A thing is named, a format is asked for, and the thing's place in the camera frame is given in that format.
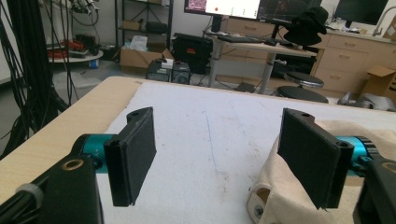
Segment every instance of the gray floor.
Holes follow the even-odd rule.
[[[79,98],[84,96],[88,91],[93,89],[101,81],[105,80],[107,77],[112,76],[124,76],[124,77],[139,77],[142,76],[131,76],[123,74],[120,71],[120,66],[117,63],[110,61],[101,61],[98,69],[91,69],[88,63],[73,63],[71,65],[73,74],[72,78],[76,86],[76,91],[73,91],[72,104]],[[55,89],[58,94],[68,102],[67,97],[67,85],[66,85],[66,75],[64,71],[64,66],[60,63],[55,65],[55,73],[53,82]],[[195,86],[207,86],[208,78],[207,76],[194,74],[191,77],[191,85]],[[235,90],[238,87],[237,84],[233,83],[219,83],[216,82],[215,88],[224,90]],[[268,90],[266,94],[272,94],[273,90]],[[13,92],[10,85],[0,86],[0,104],[2,109],[0,110],[0,154],[8,142],[9,131],[18,115],[21,113],[18,109]]]

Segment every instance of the black stool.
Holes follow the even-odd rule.
[[[284,75],[284,78],[290,82],[296,83],[299,86],[282,86],[276,89],[276,93],[279,96],[297,99],[297,100],[306,100],[313,101],[319,103],[329,103],[328,99],[314,91],[309,91],[303,88],[306,87],[314,87],[314,88],[322,88],[324,83],[317,77],[309,76],[300,72],[287,72]]]

